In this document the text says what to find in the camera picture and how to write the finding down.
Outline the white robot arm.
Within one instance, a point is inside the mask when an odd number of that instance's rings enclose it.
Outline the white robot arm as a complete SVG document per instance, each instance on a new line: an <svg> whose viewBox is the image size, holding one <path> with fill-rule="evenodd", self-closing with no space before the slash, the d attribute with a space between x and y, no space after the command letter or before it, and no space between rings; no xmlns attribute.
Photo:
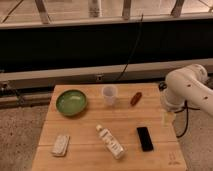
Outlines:
<svg viewBox="0 0 213 171"><path fill-rule="evenodd" d="M207 79L207 70L199 64L169 72L165 78L167 88L161 94L162 106L177 111L187 100L213 116L213 90L205 85Z"/></svg>

